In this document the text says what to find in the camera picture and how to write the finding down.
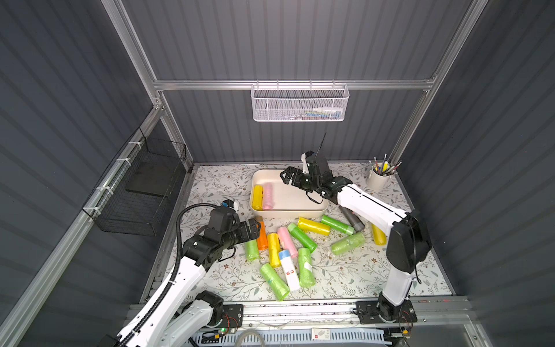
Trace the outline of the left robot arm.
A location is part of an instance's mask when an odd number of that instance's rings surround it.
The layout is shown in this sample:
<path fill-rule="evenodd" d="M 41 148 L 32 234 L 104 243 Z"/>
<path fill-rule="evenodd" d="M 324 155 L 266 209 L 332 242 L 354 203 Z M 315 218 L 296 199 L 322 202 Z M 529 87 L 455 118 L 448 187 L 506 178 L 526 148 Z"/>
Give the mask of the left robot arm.
<path fill-rule="evenodd" d="M 223 299 L 204 291 L 187 304 L 192 289 L 223 252 L 255 241 L 261 225 L 240 221 L 231 200 L 211 205 L 208 225 L 187 240 L 176 232 L 177 256 L 173 270 L 152 298 L 115 336 L 105 336 L 100 346 L 183 346 L 198 330 L 216 328 L 223 317 Z"/>

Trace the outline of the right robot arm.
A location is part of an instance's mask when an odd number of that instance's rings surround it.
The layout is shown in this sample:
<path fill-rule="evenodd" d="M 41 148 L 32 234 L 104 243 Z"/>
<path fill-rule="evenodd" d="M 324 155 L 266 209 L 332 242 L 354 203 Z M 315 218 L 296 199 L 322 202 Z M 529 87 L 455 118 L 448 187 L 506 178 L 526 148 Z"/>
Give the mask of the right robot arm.
<path fill-rule="evenodd" d="M 427 225 L 419 211 L 406 212 L 364 192 L 344 176 L 335 176 L 325 157 L 308 151 L 301 155 L 303 168 L 289 166 L 280 172 L 286 185 L 347 208 L 376 225 L 387 237 L 390 272 L 378 296 L 373 315 L 384 322 L 400 322 L 410 309 L 409 291 L 418 280 L 417 266 L 432 248 Z"/>

